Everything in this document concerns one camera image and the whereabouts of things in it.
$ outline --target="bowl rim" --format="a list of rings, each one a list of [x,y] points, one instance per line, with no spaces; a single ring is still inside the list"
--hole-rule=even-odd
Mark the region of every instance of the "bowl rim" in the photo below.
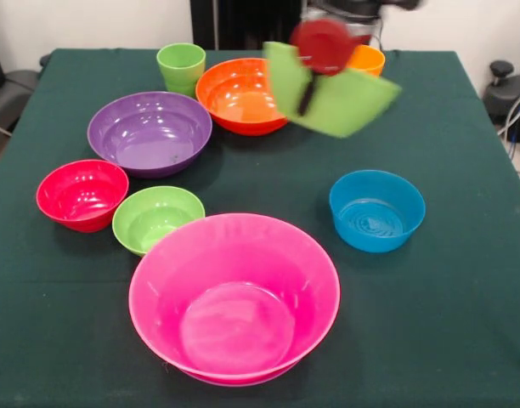
[[[426,204],[426,201],[424,200],[424,196],[422,195],[421,191],[419,189],[417,189],[415,187],[415,185],[413,183],[411,183],[408,179],[403,178],[402,176],[399,176],[399,175],[397,175],[395,173],[387,172],[385,170],[363,169],[363,170],[356,170],[354,172],[347,173],[347,174],[341,176],[330,188],[329,202],[330,202],[330,210],[331,210],[332,215],[334,217],[336,216],[336,211],[335,211],[334,205],[333,205],[333,195],[334,195],[334,190],[336,189],[337,185],[340,184],[340,182],[342,182],[344,179],[348,179],[348,178],[351,178],[353,176],[357,176],[359,174],[364,174],[364,173],[382,174],[384,176],[389,176],[391,178],[396,178],[396,179],[399,179],[400,181],[404,181],[408,186],[410,186],[412,188],[412,190],[416,193],[416,196],[421,199],[421,203],[422,203],[422,206],[421,206],[421,219],[419,220],[418,223],[416,223],[416,225],[413,226],[413,228],[409,228],[406,231],[404,231],[404,232],[402,232],[401,234],[398,234],[398,235],[375,236],[375,238],[378,239],[378,240],[391,240],[391,239],[394,239],[394,238],[400,238],[402,236],[407,236],[407,235],[413,234],[421,226],[422,222],[424,221],[424,218],[427,215],[427,204]],[[372,236],[372,235],[368,235],[368,234],[365,234],[365,233],[360,232],[360,231],[359,231],[359,233],[361,235]]]
[[[193,192],[191,192],[189,190],[183,189],[181,187],[176,187],[174,185],[155,185],[155,186],[152,186],[152,187],[148,187],[146,189],[141,189],[141,190],[136,191],[135,193],[129,195],[128,197],[126,197],[125,200],[123,200],[121,202],[121,204],[116,209],[115,215],[113,215],[113,219],[111,221],[111,229],[113,230],[113,235],[115,236],[116,240],[118,242],[120,242],[120,244],[123,247],[125,247],[129,252],[132,252],[132,253],[135,253],[135,254],[141,254],[140,256],[144,256],[148,251],[143,251],[143,250],[140,250],[140,249],[136,249],[136,248],[132,247],[131,245],[128,245],[127,243],[125,243],[123,240],[121,240],[121,238],[119,237],[119,235],[115,231],[115,225],[116,225],[116,220],[119,217],[118,214],[121,211],[121,208],[126,204],[126,202],[130,202],[132,199],[135,199],[138,196],[141,196],[147,190],[172,190],[172,191],[178,190],[178,191],[183,191],[183,192],[187,193],[189,196],[192,196],[200,204],[201,212],[202,212],[203,215],[200,218],[196,218],[196,219],[205,218],[205,216],[206,216],[206,209],[203,206],[203,202],[201,202],[200,198],[196,194],[194,194]]]
[[[95,216],[84,217],[84,218],[81,218],[81,219],[68,219],[68,218],[56,217],[56,216],[52,215],[51,213],[47,212],[47,210],[45,208],[43,208],[39,204],[39,196],[41,195],[41,188],[47,182],[47,180],[49,178],[53,177],[57,172],[61,171],[62,169],[66,168],[66,167],[76,165],[77,163],[88,163],[88,162],[89,163],[104,163],[104,165],[106,164],[106,165],[109,165],[109,166],[117,169],[117,171],[120,172],[124,176],[124,179],[126,180],[126,188],[122,192],[121,196],[119,196],[118,200],[116,200],[116,203],[113,206],[111,206],[110,208],[107,208],[106,211],[104,211],[101,214],[98,213]],[[122,169],[122,167],[117,166],[115,163],[113,163],[111,161],[101,160],[101,159],[75,160],[75,161],[70,161],[69,163],[63,164],[63,165],[61,165],[59,167],[56,167],[49,174],[47,174],[43,178],[43,180],[41,180],[41,183],[39,183],[39,185],[37,186],[37,190],[36,190],[36,203],[37,203],[37,208],[39,208],[39,211],[41,211],[43,214],[45,214],[47,217],[49,217],[53,221],[56,221],[57,223],[60,223],[60,224],[79,224],[79,223],[83,223],[85,221],[92,221],[93,219],[97,219],[97,218],[103,217],[105,214],[114,211],[118,206],[120,206],[122,200],[124,200],[124,198],[126,197],[129,188],[130,188],[130,179],[128,178],[126,172]]]
[[[200,106],[202,111],[205,111],[205,113],[207,114],[207,116],[209,118],[209,120],[208,120],[209,125],[208,125],[208,129],[207,129],[207,137],[206,137],[206,140],[204,141],[204,143],[196,151],[194,151],[194,153],[192,153],[192,155],[184,158],[181,161],[177,161],[175,163],[172,163],[172,164],[164,166],[164,167],[129,167],[129,166],[123,166],[118,161],[114,161],[114,160],[110,159],[105,154],[102,154],[101,152],[99,152],[98,150],[96,150],[93,147],[91,129],[92,129],[93,121],[98,117],[98,115],[100,115],[102,111],[107,109],[109,106],[115,104],[116,102],[119,102],[119,101],[121,101],[123,99],[132,98],[132,97],[136,97],[136,96],[139,96],[139,95],[145,95],[145,94],[148,94],[148,95],[164,94],[164,95],[171,95],[171,96],[177,97],[177,98],[189,99],[192,102],[198,104],[198,106]],[[122,96],[120,98],[117,98],[117,99],[113,99],[111,102],[109,102],[108,104],[103,105],[101,108],[98,109],[98,111],[92,116],[92,119],[90,119],[90,122],[88,123],[88,127],[87,127],[87,140],[88,140],[88,144],[90,145],[90,149],[92,149],[93,152],[96,155],[98,155],[99,157],[101,157],[103,160],[105,160],[107,162],[110,162],[110,163],[113,163],[113,164],[116,164],[117,166],[125,168],[127,170],[130,170],[132,172],[153,172],[153,171],[156,171],[156,170],[157,171],[163,171],[163,170],[167,170],[168,168],[177,167],[177,166],[187,162],[188,160],[196,157],[197,155],[199,155],[201,153],[201,151],[205,149],[205,147],[207,146],[207,143],[209,143],[209,140],[211,139],[211,136],[212,136],[212,118],[211,118],[211,115],[209,114],[209,111],[200,102],[198,102],[194,98],[190,98],[190,96],[182,95],[180,93],[175,93],[175,92],[168,92],[168,91],[143,91],[143,92],[136,92],[136,93],[130,93],[129,95],[124,95],[124,96]]]
[[[171,48],[171,47],[176,47],[176,46],[181,47],[181,46],[184,46],[184,45],[190,46],[192,48],[199,49],[203,53],[203,57],[201,58],[201,61],[196,62],[195,64],[189,65],[189,66],[171,66],[171,65],[168,65],[168,64],[164,64],[163,62],[160,61],[160,54],[166,48]],[[156,62],[158,64],[162,65],[164,68],[170,68],[172,70],[190,70],[190,69],[193,69],[193,68],[197,68],[198,66],[203,64],[206,61],[206,56],[207,56],[206,50],[203,49],[202,47],[200,47],[199,45],[194,44],[193,42],[174,42],[173,44],[164,45],[162,48],[160,48],[156,52]]]
[[[336,321],[336,317],[337,317],[337,314],[339,312],[339,306],[340,306],[340,302],[341,302],[341,282],[339,281],[339,274],[337,273],[336,266],[333,263],[333,261],[331,260],[330,255],[328,255],[328,252],[326,252],[326,250],[311,235],[309,235],[307,232],[305,232],[302,229],[298,228],[296,225],[288,223],[286,221],[283,221],[282,219],[279,219],[279,218],[270,217],[268,215],[256,214],[256,213],[252,213],[252,212],[227,212],[227,213],[221,213],[221,214],[216,214],[216,215],[212,215],[212,216],[209,216],[209,217],[197,219],[196,221],[192,221],[191,223],[183,225],[182,227],[179,228],[179,230],[182,231],[182,230],[194,228],[194,226],[196,224],[198,224],[198,223],[210,222],[211,219],[228,217],[228,216],[231,216],[231,217],[264,218],[264,219],[268,219],[269,222],[274,222],[275,221],[277,223],[285,224],[288,228],[290,228],[292,230],[295,230],[299,235],[301,235],[304,239],[306,239],[309,242],[311,242],[311,244],[314,247],[316,247],[318,250],[320,250],[320,253],[322,254],[322,257],[326,260],[326,264],[327,264],[327,266],[330,269],[331,276],[334,279],[334,284],[335,284],[335,289],[336,289],[336,297],[335,297],[334,303],[333,303],[333,311],[331,313],[330,319],[328,319],[328,323],[326,324],[325,329],[318,336],[318,338],[309,345],[309,347],[305,348],[300,354],[298,354],[293,359],[286,361],[284,364],[278,364],[278,365],[276,365],[274,367],[271,367],[271,368],[268,368],[266,370],[255,371],[255,372],[250,372],[250,373],[246,373],[246,374],[217,374],[217,373],[213,373],[213,372],[198,370],[198,369],[195,369],[193,367],[187,367],[184,364],[178,363],[177,361],[168,358],[167,356],[164,355],[164,353],[162,353],[161,351],[155,349],[152,346],[152,343],[150,342],[150,340],[145,336],[145,333],[143,333],[143,331],[139,328],[139,325],[138,325],[138,322],[137,322],[137,317],[135,315],[134,308],[132,307],[132,292],[134,291],[133,288],[135,287],[135,285],[137,285],[135,282],[139,279],[139,275],[140,274],[138,273],[138,271],[139,271],[139,268],[141,267],[142,263],[144,263],[145,260],[149,258],[149,255],[153,252],[153,250],[156,247],[160,246],[162,244],[162,242],[169,235],[166,235],[166,237],[164,237],[162,240],[160,240],[156,245],[154,245],[150,249],[149,252],[147,252],[145,257],[143,259],[141,259],[141,261],[139,262],[137,268],[133,272],[133,276],[132,276],[132,279],[130,281],[130,287],[129,287],[129,290],[128,290],[128,310],[129,310],[130,316],[132,318],[133,327],[135,328],[136,332],[139,334],[139,336],[141,337],[143,342],[147,345],[147,347],[154,354],[156,354],[158,357],[160,357],[164,361],[168,362],[172,366],[175,366],[179,370],[182,370],[182,371],[191,372],[193,374],[197,374],[197,375],[203,376],[203,377],[216,378],[217,380],[230,380],[230,381],[231,380],[247,380],[249,378],[267,376],[268,374],[270,374],[270,373],[272,373],[274,371],[282,370],[282,369],[286,368],[287,366],[290,366],[292,364],[297,363],[299,360],[303,359],[307,354],[311,353],[325,339],[325,337],[328,334],[328,332],[330,331],[330,329],[334,326],[334,322]]]
[[[201,106],[203,106],[206,111],[208,111],[211,115],[215,116],[216,118],[218,118],[218,119],[220,119],[222,121],[231,122],[231,123],[237,123],[237,124],[240,124],[240,125],[259,125],[259,124],[264,124],[264,123],[277,122],[277,121],[280,121],[281,119],[284,119],[284,120],[288,121],[288,118],[285,115],[283,115],[282,113],[280,113],[278,110],[277,110],[277,114],[279,115],[279,117],[276,117],[275,119],[270,119],[268,121],[254,121],[254,122],[237,122],[237,121],[232,121],[232,120],[230,120],[230,119],[228,119],[228,118],[226,118],[224,116],[220,116],[217,112],[215,112],[211,108],[207,107],[206,101],[203,101],[200,98],[200,95],[198,93],[198,89],[200,87],[200,84],[203,81],[205,81],[204,78],[206,77],[207,72],[209,72],[211,70],[215,70],[216,68],[218,68],[220,66],[234,64],[235,61],[243,61],[243,60],[264,61],[266,64],[268,63],[268,60],[266,58],[261,58],[261,57],[243,57],[243,58],[228,59],[227,61],[223,61],[223,62],[220,62],[218,64],[213,65],[211,68],[209,68],[208,70],[206,70],[203,73],[203,75],[200,77],[200,79],[198,80],[198,82],[195,85],[195,97],[198,100],[198,103]]]

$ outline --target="green cloth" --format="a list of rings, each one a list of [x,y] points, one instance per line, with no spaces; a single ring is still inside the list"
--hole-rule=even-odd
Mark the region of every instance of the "green cloth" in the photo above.
[[[207,65],[257,52],[209,52]],[[263,213],[315,237],[342,284],[327,338],[281,378],[217,388],[141,342],[127,310],[138,257],[110,228],[85,235],[44,217],[35,192],[55,167],[95,157],[103,105],[164,89],[153,50],[57,50],[0,164],[0,406],[520,407],[520,182],[453,53],[389,53],[404,89],[348,139],[290,124],[259,138],[215,127],[172,184],[207,214]],[[396,252],[344,244],[328,191],[380,168],[414,183],[424,224]]]
[[[297,48],[266,42],[269,85],[279,111],[289,120],[317,132],[346,138],[374,121],[399,95],[401,88],[384,78],[346,69],[320,76],[305,115],[297,113],[311,72],[300,62]]]

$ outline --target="bowl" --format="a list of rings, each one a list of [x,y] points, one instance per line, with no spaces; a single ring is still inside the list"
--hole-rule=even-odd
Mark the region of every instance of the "bowl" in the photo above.
[[[189,191],[150,187],[130,195],[116,209],[113,233],[128,251],[142,257],[165,235],[205,216],[200,199]]]
[[[347,62],[347,68],[367,72],[374,77],[378,77],[382,73],[385,61],[385,54],[381,50],[369,45],[359,45]]]
[[[330,330],[334,264],[299,228],[219,214],[165,236],[135,270],[132,322],[159,357],[202,381],[242,386],[282,374]]]
[[[216,123],[231,132],[260,136],[282,128],[286,118],[277,111],[268,89],[267,61],[239,58],[207,70],[195,93]]]
[[[128,174],[158,179],[185,169],[211,137],[207,111],[188,96],[142,92],[114,100],[88,125],[88,143]]]
[[[95,232],[110,224],[127,189],[127,175],[118,166],[103,160],[80,160],[45,177],[36,200],[53,221],[75,231]]]
[[[424,199],[413,184],[379,170],[361,170],[337,180],[330,207],[339,236],[366,252],[401,247],[426,214]]]

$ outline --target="orange bowl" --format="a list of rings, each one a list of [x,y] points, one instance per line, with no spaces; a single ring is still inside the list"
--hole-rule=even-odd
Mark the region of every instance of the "orange bowl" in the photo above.
[[[285,126],[268,89],[267,61],[239,58],[207,70],[195,87],[200,104],[225,129],[245,136],[260,136]]]
[[[347,62],[347,67],[364,71],[378,77],[382,73],[385,61],[385,54],[379,49],[370,47],[369,45],[359,45]]]

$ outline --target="green bowl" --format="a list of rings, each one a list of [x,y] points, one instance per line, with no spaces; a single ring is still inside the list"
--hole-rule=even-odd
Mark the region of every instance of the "green bowl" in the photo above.
[[[128,250],[143,257],[165,235],[204,218],[198,197],[179,187],[150,187],[130,195],[116,209],[113,233]]]

